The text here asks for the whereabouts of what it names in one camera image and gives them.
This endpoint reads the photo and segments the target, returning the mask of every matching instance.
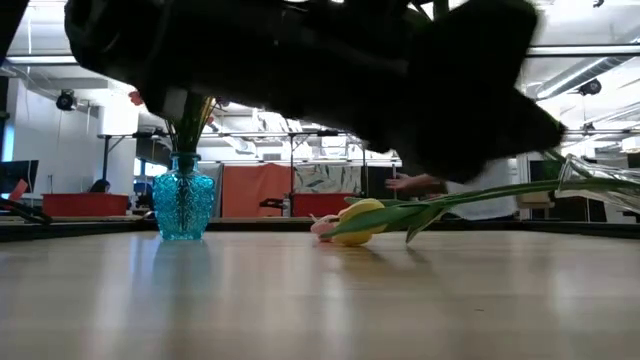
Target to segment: vase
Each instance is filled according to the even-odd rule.
[[[164,240],[200,240],[213,209],[215,181],[198,171],[200,155],[172,153],[172,170],[156,176],[153,202]]]
[[[638,184],[638,188],[617,188],[606,190],[565,190],[563,183],[569,180],[587,178],[624,180]],[[558,198],[581,196],[602,201],[623,209],[640,213],[640,171],[589,163],[569,154],[560,171],[560,187],[555,193]]]

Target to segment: wooden table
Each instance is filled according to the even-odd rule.
[[[126,233],[0,244],[0,359],[640,359],[640,242]]]

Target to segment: security camera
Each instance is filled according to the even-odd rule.
[[[62,90],[56,107],[62,111],[74,111],[78,107],[78,100],[73,96],[73,90]]]
[[[598,79],[593,79],[578,88],[578,93],[582,96],[596,95],[602,91],[602,84]]]

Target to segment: computer monitor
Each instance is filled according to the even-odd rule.
[[[28,185],[26,193],[33,192],[38,163],[38,160],[0,162],[0,194],[11,193],[20,180],[24,180]]]

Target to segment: window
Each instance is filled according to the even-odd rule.
[[[136,158],[135,160],[133,160],[133,176],[140,175],[142,175],[142,161]]]
[[[157,176],[162,175],[167,172],[167,167],[164,165],[145,163],[144,164],[144,174],[147,176]]]

